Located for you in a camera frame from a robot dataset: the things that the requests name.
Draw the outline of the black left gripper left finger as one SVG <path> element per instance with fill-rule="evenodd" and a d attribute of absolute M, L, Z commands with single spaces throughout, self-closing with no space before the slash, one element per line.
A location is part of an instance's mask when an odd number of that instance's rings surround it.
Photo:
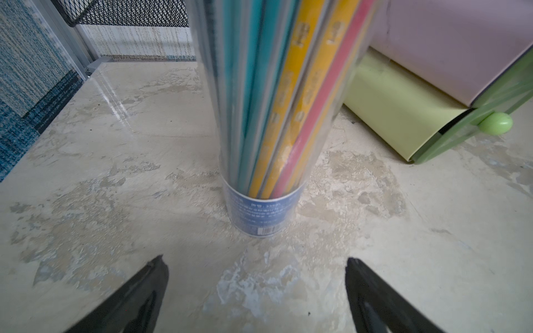
<path fill-rule="evenodd" d="M 158 255 L 68 332 L 153 332 L 169 281 Z"/>

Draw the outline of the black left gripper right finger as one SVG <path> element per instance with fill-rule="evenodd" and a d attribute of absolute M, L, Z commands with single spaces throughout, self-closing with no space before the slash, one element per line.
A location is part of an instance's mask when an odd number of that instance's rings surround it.
<path fill-rule="evenodd" d="M 362 260 L 348 258 L 348 303 L 357 332 L 442 332 Z"/>

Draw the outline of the green drawer cabinet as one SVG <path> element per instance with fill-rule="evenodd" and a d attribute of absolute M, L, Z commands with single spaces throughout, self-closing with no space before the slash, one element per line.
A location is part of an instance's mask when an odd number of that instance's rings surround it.
<path fill-rule="evenodd" d="M 508 132 L 531 98 L 531 1 L 388 1 L 344 103 L 419 165 Z"/>

